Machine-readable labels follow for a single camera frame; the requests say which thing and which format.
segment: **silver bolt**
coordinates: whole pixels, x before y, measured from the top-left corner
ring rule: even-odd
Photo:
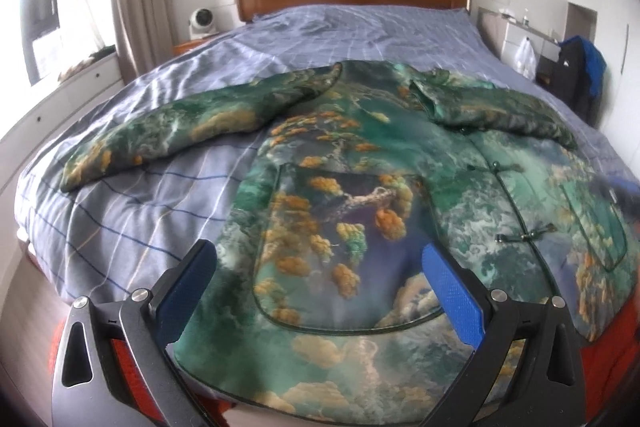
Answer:
[[[84,308],[87,304],[87,302],[89,302],[89,299],[87,297],[85,297],[84,295],[81,297],[78,297],[75,301],[74,301],[74,308],[76,309],[80,309],[80,308]]]
[[[146,288],[138,288],[131,294],[131,299],[135,302],[142,302],[149,296],[149,290]]]
[[[564,302],[564,299],[559,295],[555,295],[551,298],[551,304],[556,308],[564,308],[566,306],[566,302]]]
[[[492,290],[491,298],[496,302],[505,302],[507,300],[507,293],[503,290]]]

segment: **green coat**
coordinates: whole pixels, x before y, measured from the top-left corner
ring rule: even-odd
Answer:
[[[420,421],[471,353],[421,273],[431,238],[487,288],[561,295],[585,343],[632,292],[639,244],[589,192],[555,112],[448,71],[345,61],[204,92],[80,146],[62,188],[266,125],[174,349],[226,395],[341,424]]]

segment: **security camera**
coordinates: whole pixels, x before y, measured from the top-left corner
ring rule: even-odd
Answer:
[[[211,10],[198,8],[189,17],[189,36],[192,41],[213,36],[217,32]]]

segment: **white plastic bag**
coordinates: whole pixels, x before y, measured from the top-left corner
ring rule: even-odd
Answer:
[[[529,80],[536,79],[538,61],[529,38],[522,39],[515,56],[516,71]]]

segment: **plaid bedding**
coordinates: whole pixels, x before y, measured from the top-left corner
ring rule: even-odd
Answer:
[[[265,135],[222,136],[63,193],[62,168],[76,144],[190,94],[347,59],[459,70],[533,94],[561,114],[596,171],[633,179],[601,133],[500,63],[463,10],[290,8],[147,73],[38,153],[18,183],[15,217],[57,292],[66,301],[79,295],[97,302],[123,299],[153,285],[197,238],[214,241]]]

